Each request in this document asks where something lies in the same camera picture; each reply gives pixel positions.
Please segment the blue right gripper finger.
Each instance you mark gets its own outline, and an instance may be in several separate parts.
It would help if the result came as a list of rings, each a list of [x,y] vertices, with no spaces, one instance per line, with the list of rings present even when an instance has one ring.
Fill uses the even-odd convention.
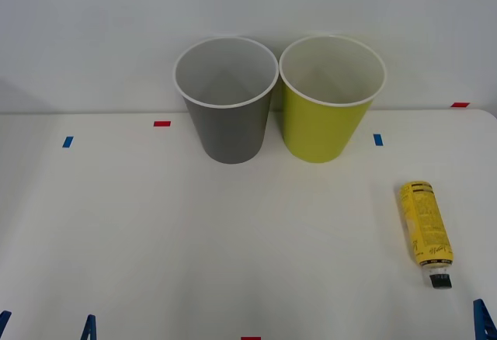
[[[497,340],[497,329],[482,299],[473,301],[474,338]]]

